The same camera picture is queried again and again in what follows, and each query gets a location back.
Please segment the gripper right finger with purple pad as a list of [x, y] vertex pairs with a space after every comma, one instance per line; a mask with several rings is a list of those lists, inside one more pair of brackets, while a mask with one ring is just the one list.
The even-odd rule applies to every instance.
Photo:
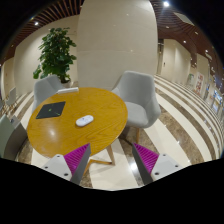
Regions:
[[132, 144], [132, 154], [145, 185], [182, 169], [168, 154], [157, 154], [137, 143]]

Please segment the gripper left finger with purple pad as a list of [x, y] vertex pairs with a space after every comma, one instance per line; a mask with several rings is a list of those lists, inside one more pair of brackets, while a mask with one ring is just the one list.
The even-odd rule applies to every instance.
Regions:
[[90, 154], [90, 144], [86, 144], [66, 155], [56, 154], [42, 166], [42, 169], [79, 185]]

